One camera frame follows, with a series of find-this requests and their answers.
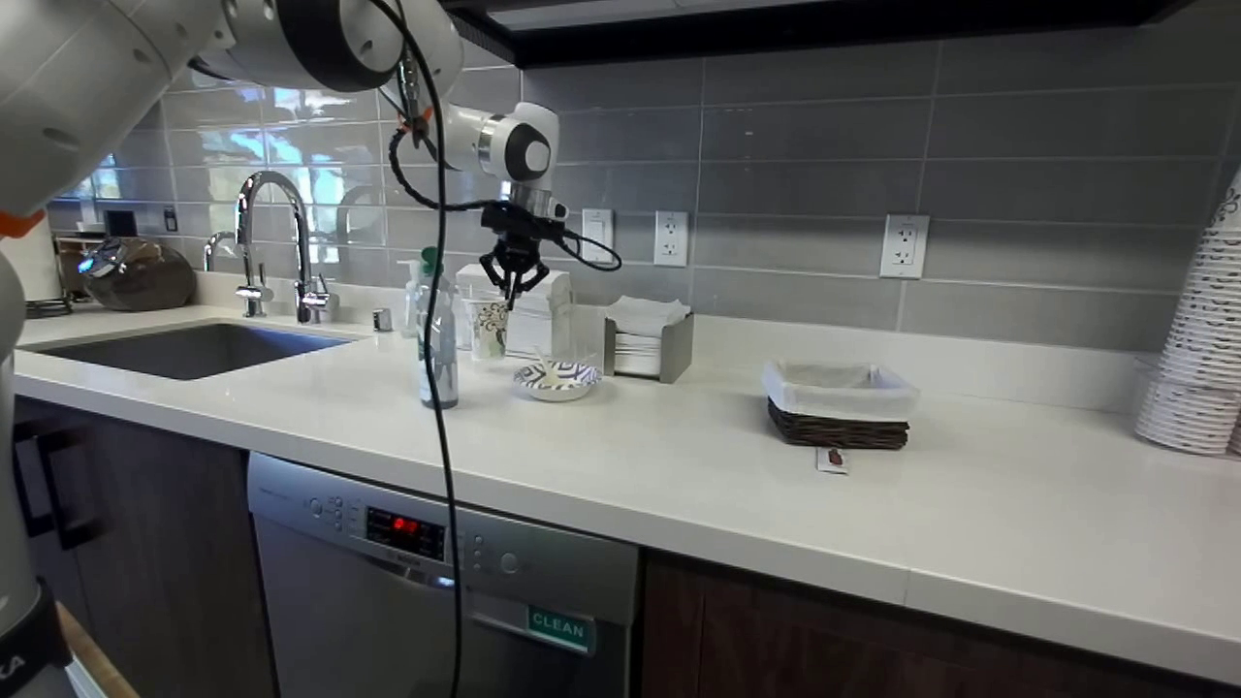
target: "paper cup stack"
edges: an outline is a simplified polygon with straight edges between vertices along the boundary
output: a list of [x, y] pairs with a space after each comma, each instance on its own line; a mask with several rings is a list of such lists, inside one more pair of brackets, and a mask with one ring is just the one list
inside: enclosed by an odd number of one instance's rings
[[1173, 450], [1220, 459], [1241, 416], [1241, 175], [1207, 228], [1136, 433]]

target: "dark wood cabinet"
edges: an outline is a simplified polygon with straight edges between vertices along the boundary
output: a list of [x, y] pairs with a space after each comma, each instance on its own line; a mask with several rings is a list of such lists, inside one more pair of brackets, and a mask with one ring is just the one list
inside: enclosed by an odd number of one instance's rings
[[246, 454], [19, 398], [17, 445], [50, 589], [141, 693], [266, 698], [277, 672]]
[[1241, 698], [1055, 645], [643, 560], [640, 698]]

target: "kitchen sink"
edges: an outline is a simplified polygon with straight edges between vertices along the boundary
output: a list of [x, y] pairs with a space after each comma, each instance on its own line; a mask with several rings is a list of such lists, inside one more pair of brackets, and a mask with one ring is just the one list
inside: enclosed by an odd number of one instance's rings
[[303, 354], [344, 346], [341, 339], [282, 332], [261, 325], [191, 325], [141, 339], [103, 339], [79, 346], [31, 346], [31, 354], [146, 372], [166, 381], [203, 381], [247, 363], [270, 363]]

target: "upper cabinet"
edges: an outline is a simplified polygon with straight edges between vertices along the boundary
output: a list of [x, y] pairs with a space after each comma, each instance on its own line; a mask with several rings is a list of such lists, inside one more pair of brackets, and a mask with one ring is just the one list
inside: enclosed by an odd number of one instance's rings
[[515, 65], [1156, 23], [1191, 0], [441, 0]]

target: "dishwasher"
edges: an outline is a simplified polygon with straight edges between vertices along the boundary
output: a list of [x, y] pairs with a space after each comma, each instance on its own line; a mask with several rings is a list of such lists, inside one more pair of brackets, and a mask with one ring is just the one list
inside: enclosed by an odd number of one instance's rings
[[[247, 509], [282, 698], [445, 698], [441, 502], [252, 454]], [[630, 698], [636, 548], [464, 505], [458, 522], [463, 698]]]

